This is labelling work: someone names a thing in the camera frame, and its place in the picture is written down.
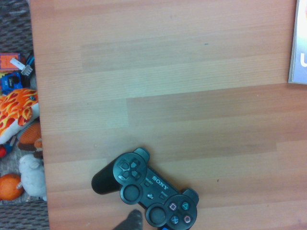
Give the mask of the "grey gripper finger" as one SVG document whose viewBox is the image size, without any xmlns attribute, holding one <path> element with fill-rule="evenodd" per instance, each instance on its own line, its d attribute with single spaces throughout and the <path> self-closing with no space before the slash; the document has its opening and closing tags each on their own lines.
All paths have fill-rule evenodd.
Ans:
<svg viewBox="0 0 307 230">
<path fill-rule="evenodd" d="M 142 230 L 143 229 L 143 218 L 142 213 L 134 209 L 132 210 L 127 218 L 120 222 L 114 230 Z"/>
</svg>

